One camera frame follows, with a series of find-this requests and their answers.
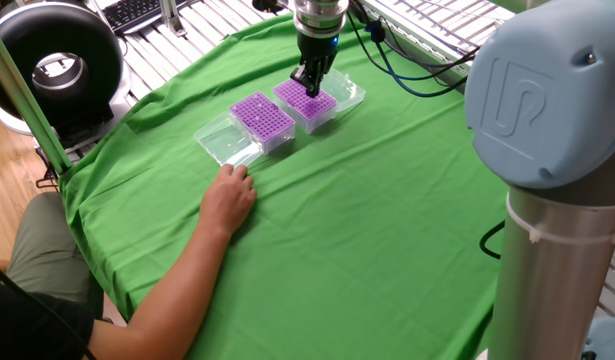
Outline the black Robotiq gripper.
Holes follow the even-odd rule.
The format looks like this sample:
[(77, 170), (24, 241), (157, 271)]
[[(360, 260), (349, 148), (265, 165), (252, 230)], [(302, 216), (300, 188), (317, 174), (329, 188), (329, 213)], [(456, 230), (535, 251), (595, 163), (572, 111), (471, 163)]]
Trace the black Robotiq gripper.
[(320, 93), (327, 69), (331, 68), (338, 53), (339, 36), (314, 38), (298, 33), (297, 44), (301, 52), (302, 65), (292, 71), (290, 78), (301, 84), (307, 90), (309, 97), (315, 98)]

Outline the bare human hand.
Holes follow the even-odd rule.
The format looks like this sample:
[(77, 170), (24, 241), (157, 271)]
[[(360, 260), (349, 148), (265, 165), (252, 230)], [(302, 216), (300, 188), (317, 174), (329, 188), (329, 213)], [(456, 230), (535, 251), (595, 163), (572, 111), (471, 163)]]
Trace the bare human hand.
[(198, 227), (231, 237), (248, 217), (256, 198), (248, 168), (223, 165), (203, 195)]

